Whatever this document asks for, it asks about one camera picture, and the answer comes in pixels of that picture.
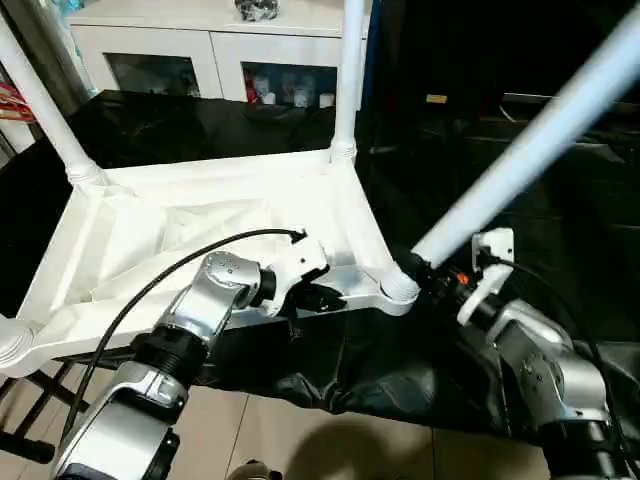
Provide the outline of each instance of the floor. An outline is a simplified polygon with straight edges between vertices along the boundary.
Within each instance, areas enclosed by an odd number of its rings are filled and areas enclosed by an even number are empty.
[[[47,365],[53,373],[58,365]],[[73,388],[82,367],[64,382]],[[87,393],[95,398],[112,372],[99,370]],[[39,389],[23,382],[0,405],[11,432]],[[52,400],[28,437],[57,444],[67,407]],[[435,430],[356,414],[332,416],[281,400],[191,389],[176,427],[181,447],[170,480],[223,480],[234,468],[258,459],[287,480],[487,479],[546,480],[539,449],[490,437]],[[0,452],[2,480],[45,480],[49,466]]]

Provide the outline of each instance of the cabinet top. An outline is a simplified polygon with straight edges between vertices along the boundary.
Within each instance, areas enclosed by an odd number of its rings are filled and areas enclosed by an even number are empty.
[[[365,0],[362,38],[367,38],[371,1]],[[234,0],[99,0],[67,20],[71,25],[340,37],[344,2],[280,0],[276,18],[244,22]]]

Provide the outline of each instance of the black fabric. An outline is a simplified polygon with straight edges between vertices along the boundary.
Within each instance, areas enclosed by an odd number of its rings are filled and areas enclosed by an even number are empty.
[[[333,113],[103,92],[72,127],[89,155],[113,168],[325,148]],[[357,171],[392,248],[411,247],[517,134],[505,122],[459,129],[449,119],[445,129],[401,132],[380,148],[366,121],[359,119]],[[639,150],[637,135],[625,132],[590,132],[589,142],[611,147],[572,148],[493,225],[514,228],[517,260],[556,284],[601,342],[625,429],[640,438]],[[0,258],[10,272],[0,289],[3,314],[15,315],[69,192],[46,140],[0,171]],[[468,252],[454,261],[468,268]],[[566,320],[530,279],[513,274],[505,294]],[[334,413],[536,441],[494,352],[428,298],[403,318],[357,311],[294,322],[226,332],[200,382]]]

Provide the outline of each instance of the cabinet door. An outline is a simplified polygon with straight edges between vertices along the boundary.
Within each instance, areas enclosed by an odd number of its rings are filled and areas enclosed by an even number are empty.
[[[221,98],[208,32],[73,25],[98,90]]]
[[[227,100],[297,106],[335,101],[340,38],[213,32],[211,40]],[[363,40],[361,72],[365,49]]]

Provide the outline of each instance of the black wire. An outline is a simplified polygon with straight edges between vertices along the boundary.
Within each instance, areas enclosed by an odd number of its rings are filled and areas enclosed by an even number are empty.
[[[69,433],[69,431],[73,427],[73,424],[75,423],[76,417],[78,416],[78,411],[80,409],[80,404],[82,403],[82,398],[84,397],[84,394],[87,391],[87,387],[89,386],[89,381],[91,380],[91,376],[93,375],[93,372],[96,369],[96,365],[98,364],[98,361],[100,360],[100,356],[102,355],[105,348],[107,347],[107,344],[109,343],[109,340],[111,340],[111,337],[113,336],[114,332],[116,331],[120,323],[122,323],[122,320],[124,319],[124,317],[127,316],[127,314],[133,309],[133,307],[135,307],[136,304],[140,300],[142,300],[142,298],[144,298],[144,296],[147,295],[156,285],[158,285],[160,282],[162,282],[165,278],[167,278],[173,272],[183,267],[187,263],[191,262],[192,260],[195,260],[196,258],[204,255],[205,253],[209,253],[212,250],[223,247],[231,242],[236,242],[238,240],[243,240],[249,237],[257,237],[259,235],[289,235],[294,242],[297,240],[300,240],[301,238],[304,238],[305,236],[304,233],[296,232],[295,230],[283,229],[283,228],[264,228],[261,230],[252,230],[249,232],[232,235],[228,238],[225,238],[224,240],[214,242],[210,245],[207,245],[206,247],[196,250],[195,252],[184,257],[182,260],[177,261],[176,263],[174,263],[173,265],[171,265],[170,267],[162,271],[157,277],[155,277],[149,283],[147,283],[142,288],[142,290],[136,293],[134,297],[131,300],[129,300],[129,302],[124,306],[124,308],[120,310],[120,313],[116,315],[116,318],[113,319],[113,322],[111,322],[111,325],[109,325],[109,328],[107,328],[107,330],[105,331],[104,335],[102,336],[102,339],[100,339],[100,343],[98,343],[98,346],[96,347],[96,350],[93,353],[93,356],[91,357],[91,361],[89,362],[86,370],[84,371],[84,375],[82,376],[82,381],[80,382],[78,391],[73,397],[73,402],[71,403],[71,407],[69,408],[69,414],[67,415],[67,420],[64,424],[64,429],[62,431],[61,439],[64,439],[64,437]]]
[[[565,309],[572,326],[577,330],[578,334],[584,339],[585,343],[589,347],[591,357],[592,357],[591,360],[593,361],[593,364],[596,366],[596,368],[600,371],[600,374],[602,375],[602,379],[604,381],[604,388],[607,394],[607,404],[609,406],[609,415],[611,416],[611,423],[613,424],[613,428],[615,429],[616,435],[618,436],[618,444],[619,444],[618,446],[620,448],[620,451],[624,455],[627,465],[629,465],[629,468],[631,469],[633,475],[637,479],[640,479],[640,468],[638,468],[638,466],[636,465],[635,459],[631,454],[631,448],[629,448],[627,439],[624,435],[624,431],[622,430],[622,424],[620,423],[620,418],[618,417],[616,407],[613,403],[613,394],[611,392],[611,381],[610,381],[609,373],[607,372],[607,369],[605,367],[604,360],[602,359],[602,355],[600,354],[600,349],[598,348],[598,345],[596,344],[596,342],[593,340],[593,338],[587,331],[585,325],[579,320],[580,317],[576,314],[574,308],[562,296],[562,294],[556,289],[556,287],[539,273],[527,267],[524,267],[518,263],[510,262],[509,260],[503,260],[498,257],[492,256],[491,261],[492,263],[501,263],[502,265],[507,265],[513,268],[514,270],[525,273],[529,275],[531,278],[536,279],[553,294],[553,296],[560,302],[562,307]]]

